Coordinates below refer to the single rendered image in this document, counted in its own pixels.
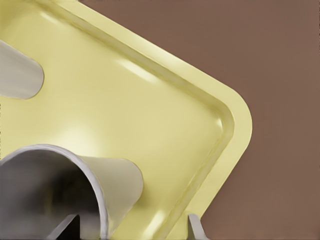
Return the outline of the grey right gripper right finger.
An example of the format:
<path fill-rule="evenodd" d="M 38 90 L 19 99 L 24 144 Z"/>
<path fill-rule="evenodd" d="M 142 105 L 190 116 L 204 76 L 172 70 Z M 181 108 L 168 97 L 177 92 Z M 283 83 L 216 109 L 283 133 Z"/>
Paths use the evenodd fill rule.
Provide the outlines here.
<path fill-rule="evenodd" d="M 187 219 L 187 240 L 208 240 L 201 221 L 196 214 L 189 214 Z"/>

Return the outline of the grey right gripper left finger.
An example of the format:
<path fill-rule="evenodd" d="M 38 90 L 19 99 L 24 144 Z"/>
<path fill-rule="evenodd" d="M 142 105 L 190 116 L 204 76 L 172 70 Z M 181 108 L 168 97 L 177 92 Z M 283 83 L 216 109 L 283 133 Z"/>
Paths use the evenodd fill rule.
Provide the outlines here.
<path fill-rule="evenodd" d="M 45 239 L 81 240 L 80 223 L 78 214 L 70 214 Z"/>

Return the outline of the white IKEA cup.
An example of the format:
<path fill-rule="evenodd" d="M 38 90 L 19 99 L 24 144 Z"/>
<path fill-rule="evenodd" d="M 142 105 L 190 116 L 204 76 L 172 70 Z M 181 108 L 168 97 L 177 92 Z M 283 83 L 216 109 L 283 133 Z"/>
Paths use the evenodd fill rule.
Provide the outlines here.
<path fill-rule="evenodd" d="M 43 82 L 39 63 L 0 40 L 0 96 L 29 99 L 40 91 Z"/>
<path fill-rule="evenodd" d="M 80 240 L 108 240 L 143 185 L 127 159 L 21 147 L 0 160 L 0 240 L 46 240 L 68 215 L 80 216 Z"/>

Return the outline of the pale yellow plastic tray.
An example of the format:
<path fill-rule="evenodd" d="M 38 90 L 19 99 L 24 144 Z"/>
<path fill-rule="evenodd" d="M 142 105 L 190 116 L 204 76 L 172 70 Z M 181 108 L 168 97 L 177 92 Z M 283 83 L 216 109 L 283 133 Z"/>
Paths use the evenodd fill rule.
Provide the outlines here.
<path fill-rule="evenodd" d="M 35 96 L 0 96 L 0 160 L 38 144 L 129 160 L 143 190 L 104 240 L 188 239 L 251 140 L 242 97 L 79 0 L 0 0 L 0 40 L 44 73 Z"/>

